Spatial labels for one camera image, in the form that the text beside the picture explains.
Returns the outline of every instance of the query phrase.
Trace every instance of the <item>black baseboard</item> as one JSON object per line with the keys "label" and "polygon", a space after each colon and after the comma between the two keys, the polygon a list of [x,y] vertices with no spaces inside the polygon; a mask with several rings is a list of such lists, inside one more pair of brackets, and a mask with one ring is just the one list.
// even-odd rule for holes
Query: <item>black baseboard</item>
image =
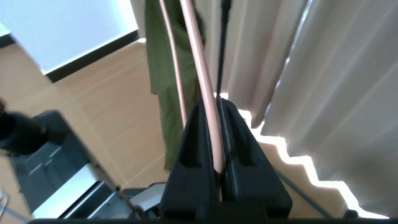
{"label": "black baseboard", "polygon": [[46,74],[46,76],[51,80],[51,82],[55,83],[67,77],[68,75],[71,75],[74,72],[86,67],[87,65],[94,63],[97,60],[121,49],[122,47],[133,43],[134,41],[138,40],[138,38],[138,30],[133,31],[52,72],[49,72],[48,74]]}
{"label": "black baseboard", "polygon": [[15,43],[15,41],[10,34],[6,34],[0,37],[0,49],[3,47],[7,47],[13,43]]}

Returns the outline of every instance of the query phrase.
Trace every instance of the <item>black cylinder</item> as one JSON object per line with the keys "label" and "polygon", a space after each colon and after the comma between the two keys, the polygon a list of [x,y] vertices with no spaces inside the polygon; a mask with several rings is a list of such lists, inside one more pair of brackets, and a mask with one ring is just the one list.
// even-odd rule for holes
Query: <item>black cylinder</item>
{"label": "black cylinder", "polygon": [[13,155],[28,155],[47,141],[47,128],[22,113],[0,114],[0,149]]}

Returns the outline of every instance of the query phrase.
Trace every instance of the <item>floor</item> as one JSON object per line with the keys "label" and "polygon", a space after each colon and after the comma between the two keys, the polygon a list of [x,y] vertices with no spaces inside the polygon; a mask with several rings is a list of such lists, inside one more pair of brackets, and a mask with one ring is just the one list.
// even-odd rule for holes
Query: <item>floor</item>
{"label": "floor", "polygon": [[[58,109],[88,146],[115,183],[145,187],[166,181],[164,144],[157,97],[149,91],[145,45],[134,43],[53,84],[17,46],[0,49],[0,97],[9,110],[35,115]],[[275,149],[262,145],[278,169],[286,171],[331,214],[340,217],[344,202],[335,192],[309,185],[304,171],[280,163]],[[0,187],[11,196],[8,208],[30,217],[6,158],[0,157]],[[291,218],[321,218],[302,197],[286,185],[294,200]],[[18,223],[5,214],[0,223]]]}

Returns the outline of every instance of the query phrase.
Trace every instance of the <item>olive green fabric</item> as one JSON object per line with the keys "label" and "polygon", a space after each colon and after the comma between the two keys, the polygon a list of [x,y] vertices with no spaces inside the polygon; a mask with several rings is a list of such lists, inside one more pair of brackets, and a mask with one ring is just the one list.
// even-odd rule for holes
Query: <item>olive green fabric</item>
{"label": "olive green fabric", "polygon": [[[179,0],[165,1],[177,48],[182,76],[185,108],[189,116],[191,108],[201,98],[197,71],[191,45],[185,28]],[[203,21],[196,12],[197,22],[205,43]],[[150,90],[159,97],[160,120],[165,143],[165,169],[170,170],[180,147],[183,133],[180,103],[178,101],[172,51],[163,14],[158,0],[146,0],[146,46],[150,75]]]}

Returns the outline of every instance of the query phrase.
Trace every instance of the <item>pink tube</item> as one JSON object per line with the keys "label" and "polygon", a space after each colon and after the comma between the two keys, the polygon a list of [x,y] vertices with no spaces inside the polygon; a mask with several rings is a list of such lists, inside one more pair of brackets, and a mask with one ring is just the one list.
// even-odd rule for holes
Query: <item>pink tube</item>
{"label": "pink tube", "polygon": [[220,120],[216,101],[213,95],[210,75],[205,60],[203,44],[201,42],[195,11],[191,0],[180,0],[182,12],[187,26],[188,36],[191,43],[193,59],[198,72],[198,79],[203,102],[205,105],[206,118],[209,125],[211,148],[213,150],[214,169],[222,174],[224,169],[224,150],[221,138]]}
{"label": "pink tube", "polygon": [[164,21],[166,23],[167,33],[169,34],[170,46],[172,49],[173,62],[174,62],[175,77],[177,79],[178,100],[180,101],[182,125],[183,127],[185,127],[185,124],[187,123],[187,112],[185,111],[184,92],[182,89],[182,80],[180,74],[180,67],[178,66],[178,57],[177,57],[177,50],[175,47],[174,35],[172,31],[172,26],[170,25],[169,14],[167,13],[167,8],[166,5],[164,4],[164,0],[159,0],[159,2],[160,2],[160,7],[162,8]]}

